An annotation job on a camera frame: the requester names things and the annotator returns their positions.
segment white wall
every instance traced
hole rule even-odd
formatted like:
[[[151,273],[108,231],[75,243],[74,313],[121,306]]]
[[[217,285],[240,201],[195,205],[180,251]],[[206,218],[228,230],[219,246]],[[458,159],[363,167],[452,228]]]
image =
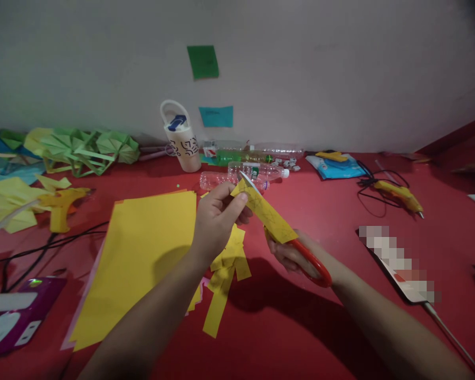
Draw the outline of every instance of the white wall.
[[[0,128],[107,127],[165,139],[159,104],[199,140],[410,151],[475,119],[465,0],[0,1]],[[214,44],[194,81],[187,45]],[[198,106],[234,106],[204,129]]]

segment bottle label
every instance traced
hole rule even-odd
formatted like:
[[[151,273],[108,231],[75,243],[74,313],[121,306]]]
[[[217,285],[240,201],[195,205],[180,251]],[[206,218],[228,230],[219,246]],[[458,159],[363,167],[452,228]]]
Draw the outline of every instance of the bottle label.
[[[251,172],[252,172],[252,177],[250,178],[251,180],[257,179],[257,177],[259,176],[259,168],[260,168],[259,163],[243,163],[243,166],[248,166],[251,168]]]

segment yellow glue gun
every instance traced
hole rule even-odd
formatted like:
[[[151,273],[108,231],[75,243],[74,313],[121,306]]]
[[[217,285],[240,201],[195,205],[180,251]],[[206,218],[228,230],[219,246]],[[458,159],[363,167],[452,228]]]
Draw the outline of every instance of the yellow glue gun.
[[[386,181],[377,181],[373,184],[375,189],[391,194],[394,197],[397,197],[403,201],[406,208],[424,219],[424,208],[415,198],[415,196],[408,190],[408,188],[403,186],[394,186],[393,184]]]
[[[85,197],[91,189],[86,187],[58,190],[54,194],[45,194],[38,197],[40,205],[51,207],[51,232],[65,233],[70,230],[67,225],[67,212],[70,205],[77,199]]]

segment red scissors handle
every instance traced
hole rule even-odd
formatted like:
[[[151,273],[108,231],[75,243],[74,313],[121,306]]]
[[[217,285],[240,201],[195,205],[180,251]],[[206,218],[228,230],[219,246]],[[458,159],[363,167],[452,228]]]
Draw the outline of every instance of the red scissors handle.
[[[300,254],[303,255],[303,257],[310,262],[311,265],[315,267],[317,272],[320,274],[320,278],[316,279],[310,276],[308,273],[304,271],[303,268],[301,268],[301,271],[308,277],[313,283],[317,284],[318,286],[321,286],[323,288],[329,288],[333,284],[333,279],[331,278],[331,275],[329,274],[329,271],[327,268],[318,260],[311,251],[306,248],[298,239],[294,239],[289,241],[289,244],[291,244],[295,249],[299,251]]]

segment purple power strip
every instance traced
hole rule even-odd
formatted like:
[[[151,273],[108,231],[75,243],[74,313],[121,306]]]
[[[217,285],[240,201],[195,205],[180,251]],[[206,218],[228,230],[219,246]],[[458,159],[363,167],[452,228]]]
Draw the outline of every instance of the purple power strip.
[[[26,309],[0,314],[0,354],[27,344],[58,298],[66,279],[40,277],[26,281],[18,293],[37,293]]]

